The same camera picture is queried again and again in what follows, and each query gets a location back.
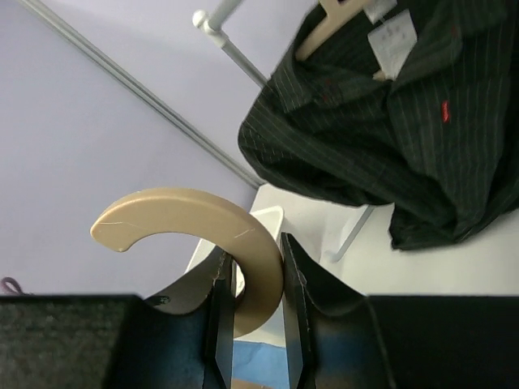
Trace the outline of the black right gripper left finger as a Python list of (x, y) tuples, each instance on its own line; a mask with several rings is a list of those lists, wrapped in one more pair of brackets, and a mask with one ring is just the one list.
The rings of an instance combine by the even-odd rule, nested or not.
[(163, 292), (1, 299), (4, 388), (227, 388), (234, 260), (215, 249)]

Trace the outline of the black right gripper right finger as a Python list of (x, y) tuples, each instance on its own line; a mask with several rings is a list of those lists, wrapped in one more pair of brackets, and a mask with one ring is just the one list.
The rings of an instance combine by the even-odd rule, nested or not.
[(518, 300), (365, 296), (281, 235), (292, 388), (515, 388)]

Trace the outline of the light blue shirt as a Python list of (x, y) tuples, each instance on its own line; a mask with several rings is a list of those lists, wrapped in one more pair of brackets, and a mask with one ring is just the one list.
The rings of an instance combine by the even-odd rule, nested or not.
[(285, 348), (235, 340), (232, 377), (271, 388), (289, 388)]

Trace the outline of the beige plastic hanger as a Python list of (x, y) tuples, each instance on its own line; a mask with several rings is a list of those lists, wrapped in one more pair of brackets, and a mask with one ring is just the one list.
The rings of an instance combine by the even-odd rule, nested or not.
[(252, 215), (230, 201), (185, 188), (153, 188), (129, 194), (107, 207), (90, 228), (92, 238), (117, 252), (160, 233), (210, 241), (230, 254), (245, 280), (234, 316), (234, 337), (265, 324), (283, 294), (283, 259), (276, 240)]

